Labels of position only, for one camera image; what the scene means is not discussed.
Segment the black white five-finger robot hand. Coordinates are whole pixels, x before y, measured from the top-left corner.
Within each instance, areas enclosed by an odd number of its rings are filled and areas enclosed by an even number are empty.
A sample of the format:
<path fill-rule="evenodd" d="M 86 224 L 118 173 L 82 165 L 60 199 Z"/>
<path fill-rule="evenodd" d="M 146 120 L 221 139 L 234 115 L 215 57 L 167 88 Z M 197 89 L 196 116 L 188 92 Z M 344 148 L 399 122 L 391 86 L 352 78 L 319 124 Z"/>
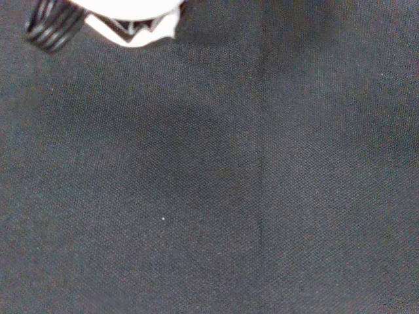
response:
<path fill-rule="evenodd" d="M 46 53 L 63 48 L 83 25 L 112 43 L 140 48 L 174 38 L 188 1 L 34 1 L 26 40 Z"/>

